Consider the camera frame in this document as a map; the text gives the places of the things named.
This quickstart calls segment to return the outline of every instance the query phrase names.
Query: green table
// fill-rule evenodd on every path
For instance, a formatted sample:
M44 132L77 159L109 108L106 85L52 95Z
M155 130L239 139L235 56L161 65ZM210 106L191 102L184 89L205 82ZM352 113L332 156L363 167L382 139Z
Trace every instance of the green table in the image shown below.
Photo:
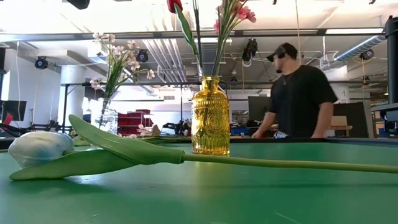
M232 143L231 155L398 166L396 147L329 142ZM0 166L0 223L398 223L395 174L185 162L13 182L17 162L1 153Z

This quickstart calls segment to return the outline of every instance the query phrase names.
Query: black cap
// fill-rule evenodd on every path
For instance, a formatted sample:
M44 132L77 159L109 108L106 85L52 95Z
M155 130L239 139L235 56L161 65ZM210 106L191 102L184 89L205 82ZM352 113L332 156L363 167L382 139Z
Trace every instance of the black cap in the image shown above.
M279 58L283 58L285 54L291 57L297 57L297 49L290 43L281 44L274 53L268 55L267 59L270 62L274 62L274 56L278 55Z

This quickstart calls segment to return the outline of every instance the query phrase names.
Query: black t-shirt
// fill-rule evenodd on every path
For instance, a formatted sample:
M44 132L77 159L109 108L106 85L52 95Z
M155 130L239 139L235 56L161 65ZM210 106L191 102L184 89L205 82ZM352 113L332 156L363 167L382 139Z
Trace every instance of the black t-shirt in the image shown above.
M277 115L280 131L294 138L309 138L317 126L319 105L337 100L321 70L301 65L275 81L269 111Z

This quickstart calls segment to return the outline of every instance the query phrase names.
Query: clear glass vase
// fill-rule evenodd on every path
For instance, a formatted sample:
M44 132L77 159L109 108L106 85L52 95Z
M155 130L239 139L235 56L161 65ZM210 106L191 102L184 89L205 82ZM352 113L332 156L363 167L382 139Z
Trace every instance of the clear glass vase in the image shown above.
M195 154L229 154L228 97L218 90L220 78L202 78L202 91L192 99L192 145Z
M111 99L99 99L100 106L91 112L91 124L111 134L118 134L118 112L110 109Z

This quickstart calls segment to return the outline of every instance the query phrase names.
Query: yellow glass vase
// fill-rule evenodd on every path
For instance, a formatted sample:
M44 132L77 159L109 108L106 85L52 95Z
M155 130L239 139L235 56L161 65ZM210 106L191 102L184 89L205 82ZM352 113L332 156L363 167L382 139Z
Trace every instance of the yellow glass vase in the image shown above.
M192 99L191 129L195 154L229 154L229 103L228 97L218 90L219 81L216 76L203 77L203 89Z

